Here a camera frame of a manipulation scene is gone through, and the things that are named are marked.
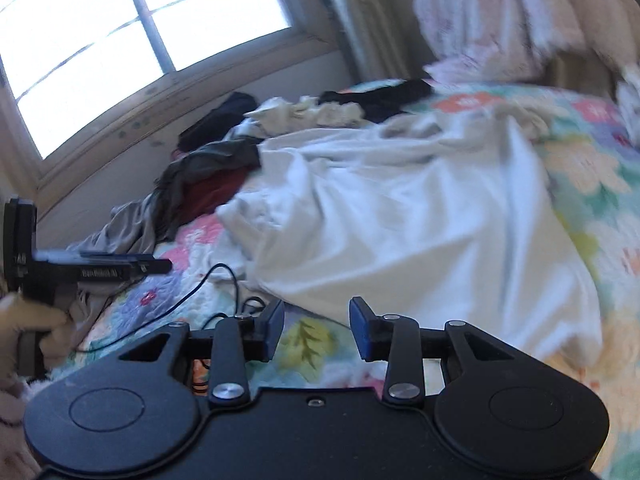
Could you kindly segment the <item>person's left hand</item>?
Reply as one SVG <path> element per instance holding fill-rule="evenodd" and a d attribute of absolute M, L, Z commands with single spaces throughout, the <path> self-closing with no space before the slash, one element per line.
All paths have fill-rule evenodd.
<path fill-rule="evenodd" d="M 1 299 L 1 389 L 17 383 L 18 340 L 22 333 L 45 332 L 39 348 L 47 370 L 61 365 L 72 351 L 75 323 L 60 309 L 10 292 Z"/>

